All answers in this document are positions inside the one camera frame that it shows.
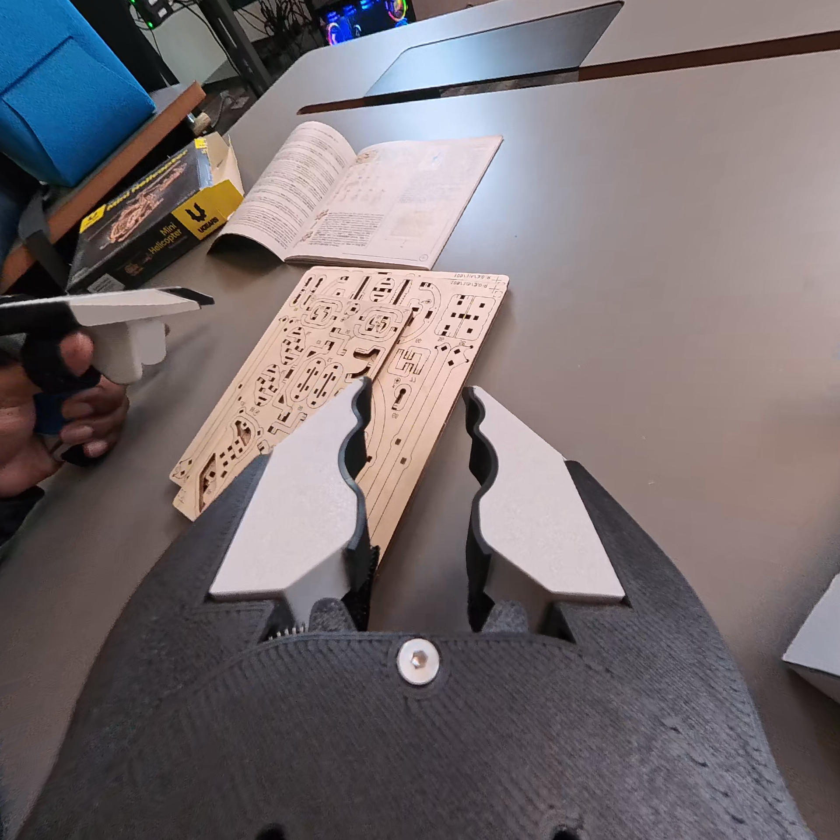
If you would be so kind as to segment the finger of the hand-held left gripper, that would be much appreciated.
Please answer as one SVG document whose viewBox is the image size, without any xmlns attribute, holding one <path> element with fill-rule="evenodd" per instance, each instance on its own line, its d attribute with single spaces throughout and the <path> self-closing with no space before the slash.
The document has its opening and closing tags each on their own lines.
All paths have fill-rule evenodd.
<svg viewBox="0 0 840 840">
<path fill-rule="evenodd" d="M 186 287 L 150 290 L 152 300 L 143 309 L 141 319 L 141 363 L 158 364 L 166 354 L 165 318 L 212 307 L 214 297 Z"/>
<path fill-rule="evenodd" d="M 141 363 L 141 319 L 145 305 L 152 300 L 151 290 L 69 298 L 73 317 L 93 341 L 93 366 L 113 383 L 136 382 L 147 366 Z"/>
</svg>

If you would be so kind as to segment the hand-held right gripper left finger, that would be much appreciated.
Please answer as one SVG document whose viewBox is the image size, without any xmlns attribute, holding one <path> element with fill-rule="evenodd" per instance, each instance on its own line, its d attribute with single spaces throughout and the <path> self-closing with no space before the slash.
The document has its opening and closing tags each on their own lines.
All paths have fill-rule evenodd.
<svg viewBox="0 0 840 840">
<path fill-rule="evenodd" d="M 352 381 L 274 447 L 210 598 L 278 602 L 282 630 L 334 598 L 367 629 L 375 548 L 356 478 L 366 464 L 371 388 L 367 376 Z"/>
</svg>

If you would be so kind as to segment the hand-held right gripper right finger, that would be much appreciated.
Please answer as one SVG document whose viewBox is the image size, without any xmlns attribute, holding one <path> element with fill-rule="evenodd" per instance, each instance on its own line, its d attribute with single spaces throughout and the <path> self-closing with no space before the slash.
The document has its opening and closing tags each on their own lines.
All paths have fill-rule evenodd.
<svg viewBox="0 0 840 840">
<path fill-rule="evenodd" d="M 466 544 L 470 627 L 488 628 L 492 608 L 511 601 L 528 630 L 570 635 L 561 602 L 617 604 L 626 594 L 567 460 L 482 388 L 463 398 L 479 482 Z"/>
</svg>

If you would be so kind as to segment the instruction booklet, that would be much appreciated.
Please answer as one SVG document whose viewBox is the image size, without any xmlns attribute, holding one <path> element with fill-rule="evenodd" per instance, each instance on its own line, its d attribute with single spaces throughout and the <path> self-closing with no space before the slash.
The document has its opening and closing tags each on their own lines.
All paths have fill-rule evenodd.
<svg viewBox="0 0 840 840">
<path fill-rule="evenodd" d="M 246 240 L 286 263 L 430 270 L 502 143 L 500 135 L 378 143 L 298 125 L 216 244 Z"/>
</svg>

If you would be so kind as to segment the dark metal desk leg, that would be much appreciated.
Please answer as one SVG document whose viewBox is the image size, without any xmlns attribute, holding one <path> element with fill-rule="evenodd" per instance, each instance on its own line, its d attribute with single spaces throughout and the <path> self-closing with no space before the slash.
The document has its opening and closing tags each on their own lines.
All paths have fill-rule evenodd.
<svg viewBox="0 0 840 840">
<path fill-rule="evenodd" d="M 222 45 L 231 66 L 260 98 L 272 79 L 228 1 L 197 1 L 205 20 Z"/>
</svg>

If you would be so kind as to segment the black desk panel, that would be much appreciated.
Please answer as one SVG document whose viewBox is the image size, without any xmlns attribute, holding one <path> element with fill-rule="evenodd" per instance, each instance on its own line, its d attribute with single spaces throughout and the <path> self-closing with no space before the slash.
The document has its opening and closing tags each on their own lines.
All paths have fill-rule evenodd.
<svg viewBox="0 0 840 840">
<path fill-rule="evenodd" d="M 604 3 L 410 47 L 367 96 L 574 70 L 622 6 L 621 2 Z"/>
</svg>

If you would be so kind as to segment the grey desk with black panel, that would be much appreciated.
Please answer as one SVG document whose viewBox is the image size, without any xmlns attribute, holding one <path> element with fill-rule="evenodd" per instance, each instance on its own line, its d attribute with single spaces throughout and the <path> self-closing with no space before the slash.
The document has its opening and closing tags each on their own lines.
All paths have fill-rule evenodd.
<svg viewBox="0 0 840 840">
<path fill-rule="evenodd" d="M 759 96 L 779 81 L 782 99 L 815 81 L 827 103 L 838 81 L 838 2 L 632 1 L 574 70 L 368 97 L 405 50 L 607 2 L 488 2 L 404 28 L 313 50 L 231 129 L 237 152 L 271 157 L 305 120 L 333 126 L 356 146 L 605 127 L 609 113 L 658 121 L 712 103 Z"/>
</svg>

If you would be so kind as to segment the person's left hand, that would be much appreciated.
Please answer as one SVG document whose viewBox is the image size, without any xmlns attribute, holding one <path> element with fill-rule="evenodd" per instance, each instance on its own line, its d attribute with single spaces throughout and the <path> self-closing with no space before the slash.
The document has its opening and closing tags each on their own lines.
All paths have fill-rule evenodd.
<svg viewBox="0 0 840 840">
<path fill-rule="evenodd" d="M 3 350 L 1 358 L 1 498 L 10 498 L 54 475 L 60 463 L 35 434 L 38 387 L 15 357 Z M 64 401 L 60 439 L 81 445 L 90 458 L 102 456 L 118 441 L 129 407 L 125 387 L 103 376 Z"/>
</svg>

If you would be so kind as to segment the black and yellow puzzle box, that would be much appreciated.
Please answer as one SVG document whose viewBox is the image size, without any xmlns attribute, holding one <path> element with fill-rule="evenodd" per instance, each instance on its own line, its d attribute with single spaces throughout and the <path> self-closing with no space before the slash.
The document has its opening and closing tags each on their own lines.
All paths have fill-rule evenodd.
<svg viewBox="0 0 840 840">
<path fill-rule="evenodd" d="M 216 132 L 195 139 L 81 220 L 67 293 L 140 288 L 243 200 L 233 147 Z"/>
</svg>

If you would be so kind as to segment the small wooden puzzle sheet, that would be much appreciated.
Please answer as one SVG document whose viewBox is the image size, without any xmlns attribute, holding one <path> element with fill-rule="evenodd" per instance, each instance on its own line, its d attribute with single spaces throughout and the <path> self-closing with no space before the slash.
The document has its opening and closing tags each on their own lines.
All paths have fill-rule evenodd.
<svg viewBox="0 0 840 840">
<path fill-rule="evenodd" d="M 319 292 L 288 300 L 174 467 L 174 507 L 196 519 L 347 384 L 374 378 L 411 317 L 406 306 Z"/>
</svg>

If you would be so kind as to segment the brown wooden board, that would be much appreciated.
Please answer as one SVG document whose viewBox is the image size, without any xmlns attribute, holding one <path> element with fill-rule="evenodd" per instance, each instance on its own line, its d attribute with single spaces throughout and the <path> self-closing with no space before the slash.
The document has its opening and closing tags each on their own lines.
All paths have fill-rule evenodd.
<svg viewBox="0 0 840 840">
<path fill-rule="evenodd" d="M 60 188 L 45 204 L 47 236 L 53 245 L 78 231 L 81 220 L 96 209 L 123 182 L 132 183 L 140 170 L 152 167 L 150 158 L 164 152 L 167 137 L 175 132 L 181 146 L 192 138 L 188 117 L 205 99 L 199 81 L 179 83 L 151 93 L 155 111 L 107 160 L 77 186 Z"/>
</svg>

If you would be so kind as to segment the large wooden puzzle sheet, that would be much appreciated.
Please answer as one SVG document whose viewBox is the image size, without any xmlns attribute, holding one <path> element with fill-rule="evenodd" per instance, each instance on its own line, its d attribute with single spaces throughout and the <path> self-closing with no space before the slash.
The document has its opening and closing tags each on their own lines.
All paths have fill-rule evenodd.
<svg viewBox="0 0 840 840">
<path fill-rule="evenodd" d="M 508 282 L 500 275 L 316 267 L 286 300 L 311 291 L 411 309 L 410 322 L 370 378 L 366 464 L 356 479 L 365 496 L 371 541 L 381 555 L 446 426 Z"/>
</svg>

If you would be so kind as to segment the blue chair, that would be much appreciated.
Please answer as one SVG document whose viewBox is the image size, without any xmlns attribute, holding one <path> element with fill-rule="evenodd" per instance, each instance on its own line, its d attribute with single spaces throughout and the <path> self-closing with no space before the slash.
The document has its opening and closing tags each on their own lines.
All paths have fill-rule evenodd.
<svg viewBox="0 0 840 840">
<path fill-rule="evenodd" d="M 1 2 L 1 148 L 41 182 L 73 187 L 155 111 L 68 1 Z"/>
</svg>

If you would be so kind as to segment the grey cardboard box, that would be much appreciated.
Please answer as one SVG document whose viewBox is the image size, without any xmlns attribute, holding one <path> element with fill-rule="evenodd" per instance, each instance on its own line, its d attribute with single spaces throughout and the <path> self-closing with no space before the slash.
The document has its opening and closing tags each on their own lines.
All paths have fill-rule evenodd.
<svg viewBox="0 0 840 840">
<path fill-rule="evenodd" d="M 839 703 L 839 575 L 835 575 L 782 656 L 797 675 Z"/>
</svg>

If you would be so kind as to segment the computer case with coloured lights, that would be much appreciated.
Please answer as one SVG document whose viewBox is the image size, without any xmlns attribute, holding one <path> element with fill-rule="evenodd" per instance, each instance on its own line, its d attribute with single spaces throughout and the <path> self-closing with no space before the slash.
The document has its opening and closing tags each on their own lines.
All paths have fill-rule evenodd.
<svg viewBox="0 0 840 840">
<path fill-rule="evenodd" d="M 416 21 L 410 1 L 329 2 L 318 10 L 317 16 L 320 29 L 329 46 L 409 25 Z"/>
</svg>

